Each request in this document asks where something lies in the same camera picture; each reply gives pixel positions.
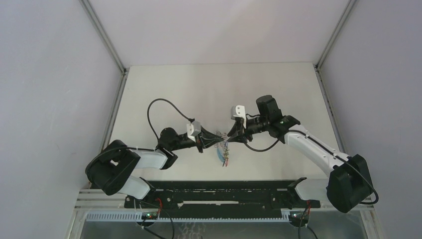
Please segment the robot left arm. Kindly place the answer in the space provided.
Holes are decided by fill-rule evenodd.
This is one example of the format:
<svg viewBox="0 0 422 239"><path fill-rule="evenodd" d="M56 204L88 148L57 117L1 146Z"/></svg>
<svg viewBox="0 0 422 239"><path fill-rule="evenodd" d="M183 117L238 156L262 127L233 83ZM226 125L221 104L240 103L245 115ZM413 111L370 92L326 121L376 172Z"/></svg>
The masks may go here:
<svg viewBox="0 0 422 239"><path fill-rule="evenodd" d="M223 141L223 137L205 130L198 122L187 124L184 134L167 127L158 138L155 149L130 147L121 140L114 140L86 167L88 180L97 185L106 195L127 194L136 198L143 207L151 207L156 195L145 180L135 177L132 172L138 168L165 170L170 168L178 156L175 150L197 148L204 149Z"/></svg>

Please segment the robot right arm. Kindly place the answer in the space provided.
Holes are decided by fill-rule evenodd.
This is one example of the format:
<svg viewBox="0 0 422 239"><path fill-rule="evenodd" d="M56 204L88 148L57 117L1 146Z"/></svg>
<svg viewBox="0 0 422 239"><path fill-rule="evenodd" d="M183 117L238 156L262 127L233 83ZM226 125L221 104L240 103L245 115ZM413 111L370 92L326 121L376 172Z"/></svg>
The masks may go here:
<svg viewBox="0 0 422 239"><path fill-rule="evenodd" d="M247 145L254 134L267 132L278 142L300 152L327 176L326 179L303 177L293 182L287 194L290 205L301 207L307 200L328 201L338 211L347 213L359 204L378 203L379 194L364 157L350 156L322 142L298 119L283 114L271 95L259 97L256 104L259 114L251 119L245 106L231 108L231 119L235 123L227 134L228 141Z"/></svg>

